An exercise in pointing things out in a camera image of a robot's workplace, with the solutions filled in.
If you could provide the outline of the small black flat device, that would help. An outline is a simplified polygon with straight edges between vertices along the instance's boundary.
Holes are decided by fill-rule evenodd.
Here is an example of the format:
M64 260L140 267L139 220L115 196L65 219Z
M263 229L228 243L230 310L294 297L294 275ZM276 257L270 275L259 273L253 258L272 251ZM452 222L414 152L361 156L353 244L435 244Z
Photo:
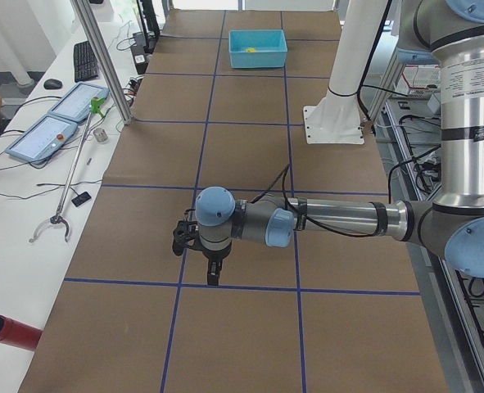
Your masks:
M91 200L92 197L90 196L90 194L88 192L82 192L81 194L78 194L76 197L74 197L71 202L76 206L76 207L79 207L81 206L83 203Z

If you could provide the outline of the small metal cylinder weight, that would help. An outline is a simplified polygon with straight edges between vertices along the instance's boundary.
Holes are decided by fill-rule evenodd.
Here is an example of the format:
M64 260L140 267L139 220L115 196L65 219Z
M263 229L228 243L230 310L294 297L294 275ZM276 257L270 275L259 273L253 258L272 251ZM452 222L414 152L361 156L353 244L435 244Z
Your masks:
M93 130L93 136L99 143L105 142L108 139L106 131L102 128L95 128Z

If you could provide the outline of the near teach pendant tablet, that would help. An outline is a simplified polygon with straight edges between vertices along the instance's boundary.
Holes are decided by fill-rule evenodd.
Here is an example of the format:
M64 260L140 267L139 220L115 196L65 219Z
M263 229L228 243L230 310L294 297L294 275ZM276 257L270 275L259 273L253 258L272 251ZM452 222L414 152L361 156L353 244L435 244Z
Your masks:
M78 125L55 115L45 115L11 143L5 152L16 159L38 164L58 151Z

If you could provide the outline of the teach pendant tablet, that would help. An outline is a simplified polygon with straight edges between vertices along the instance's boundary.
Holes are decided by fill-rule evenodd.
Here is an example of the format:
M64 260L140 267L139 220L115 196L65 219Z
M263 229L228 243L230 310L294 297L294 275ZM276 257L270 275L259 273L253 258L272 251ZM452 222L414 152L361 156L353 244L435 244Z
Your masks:
M16 159L38 164L58 151L78 125L55 115L45 115L11 143L5 152Z
M48 114L79 124L88 117L91 100L94 97L107 98L108 94L107 87L78 82L48 111Z

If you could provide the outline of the far teach pendant tablet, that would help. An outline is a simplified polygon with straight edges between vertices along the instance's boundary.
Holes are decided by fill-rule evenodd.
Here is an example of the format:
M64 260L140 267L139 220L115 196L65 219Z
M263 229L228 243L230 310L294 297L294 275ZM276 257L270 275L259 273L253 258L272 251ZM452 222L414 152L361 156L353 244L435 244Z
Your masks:
M79 124L88 117L91 100L94 97L107 98L108 94L107 87L78 82L48 111L48 114Z

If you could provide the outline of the black keyboard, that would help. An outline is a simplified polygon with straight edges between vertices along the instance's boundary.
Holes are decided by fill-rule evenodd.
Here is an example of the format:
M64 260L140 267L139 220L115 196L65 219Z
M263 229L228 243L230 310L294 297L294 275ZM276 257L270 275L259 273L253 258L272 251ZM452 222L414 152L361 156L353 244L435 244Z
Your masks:
M76 43L73 48L75 82L98 77L98 63L89 41Z

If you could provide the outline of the black computer mouse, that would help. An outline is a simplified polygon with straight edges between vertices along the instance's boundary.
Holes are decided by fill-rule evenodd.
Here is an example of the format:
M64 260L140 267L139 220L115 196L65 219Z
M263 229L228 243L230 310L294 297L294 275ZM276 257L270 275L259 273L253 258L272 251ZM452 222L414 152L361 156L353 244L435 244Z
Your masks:
M63 87L63 83L59 79L47 79L43 82L43 88L46 90L58 90Z

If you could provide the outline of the light blue plastic bin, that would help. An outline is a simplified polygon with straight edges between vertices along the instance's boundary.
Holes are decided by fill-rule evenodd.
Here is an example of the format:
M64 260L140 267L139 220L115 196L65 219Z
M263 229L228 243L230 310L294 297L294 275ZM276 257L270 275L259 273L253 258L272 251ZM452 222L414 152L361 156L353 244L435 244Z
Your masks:
M288 50L282 29L244 29L229 31L228 52L232 68L259 69L284 67Z

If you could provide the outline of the red cylinder tube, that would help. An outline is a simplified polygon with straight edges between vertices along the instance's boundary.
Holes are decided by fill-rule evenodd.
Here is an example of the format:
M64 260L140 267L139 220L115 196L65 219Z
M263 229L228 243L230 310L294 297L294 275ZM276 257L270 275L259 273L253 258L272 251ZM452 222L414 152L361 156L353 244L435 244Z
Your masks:
M41 336L40 329L0 315L0 343L34 351Z

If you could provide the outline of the green handled reacher grabber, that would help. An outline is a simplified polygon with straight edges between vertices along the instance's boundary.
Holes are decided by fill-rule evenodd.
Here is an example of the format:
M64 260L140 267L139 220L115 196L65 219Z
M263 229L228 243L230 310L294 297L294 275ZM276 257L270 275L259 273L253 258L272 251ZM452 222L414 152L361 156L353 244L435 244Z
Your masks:
M91 99L90 105L89 105L89 113L88 113L88 118L86 125L84 127L84 131L81 136L81 141L79 142L79 145L76 149L75 152L75 157L73 159L73 162L70 167L70 171L68 173L66 182L63 187L63 192L61 194L61 198L58 202L57 209L55 214L48 218L45 219L42 223L38 225L38 227L34 230L33 236L29 239L29 243L35 243L40 234L47 228L52 228L54 226L64 226L65 227L65 233L64 233L64 240L65 242L69 241L70 237L70 225L68 221L62 216L63 210L66 205L66 200L67 200L67 194L70 190L70 186L72 184L73 177L75 175L75 171L79 162L79 158L81 155L81 151L83 150L84 144L86 142L86 139L88 135L90 134L90 128L91 128L91 123L92 119L95 115L100 115L102 118L105 117L105 115L102 114L101 111L101 106L103 103L106 101L104 97L98 98L98 97L93 97Z

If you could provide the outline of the aluminium frame post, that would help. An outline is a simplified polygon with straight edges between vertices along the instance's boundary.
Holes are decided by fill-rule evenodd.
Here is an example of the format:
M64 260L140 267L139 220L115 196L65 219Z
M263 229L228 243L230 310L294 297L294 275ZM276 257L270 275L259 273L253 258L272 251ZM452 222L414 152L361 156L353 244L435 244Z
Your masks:
M124 91L89 1L72 0L71 3L84 29L85 35L95 52L95 56L102 69L104 79L107 87L110 89L120 117L124 125L129 125L133 119L133 115L124 97Z

